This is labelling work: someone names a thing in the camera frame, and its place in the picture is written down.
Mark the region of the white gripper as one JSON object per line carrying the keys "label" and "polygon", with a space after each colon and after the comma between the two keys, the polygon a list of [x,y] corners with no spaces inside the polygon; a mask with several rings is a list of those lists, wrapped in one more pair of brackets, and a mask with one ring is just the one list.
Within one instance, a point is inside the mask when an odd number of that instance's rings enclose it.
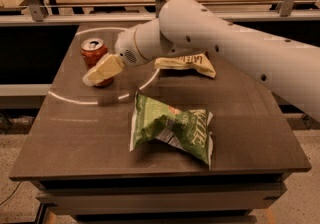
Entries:
{"label": "white gripper", "polygon": [[136,25],[118,34],[115,43],[115,54],[105,54],[95,66],[83,76],[87,86],[98,84],[121,73],[126,65],[138,66],[147,62],[144,54],[145,39],[141,34],[141,25]]}

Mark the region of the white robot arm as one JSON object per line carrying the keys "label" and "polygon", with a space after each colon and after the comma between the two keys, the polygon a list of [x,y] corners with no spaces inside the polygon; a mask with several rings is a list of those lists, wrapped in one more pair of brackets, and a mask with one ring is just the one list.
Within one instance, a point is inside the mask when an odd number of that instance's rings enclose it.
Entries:
{"label": "white robot arm", "polygon": [[159,16],[118,35],[115,53],[91,68],[83,82],[94,86],[160,57],[214,50],[282,99],[320,120],[320,48],[245,28],[218,18],[194,0],[170,0]]}

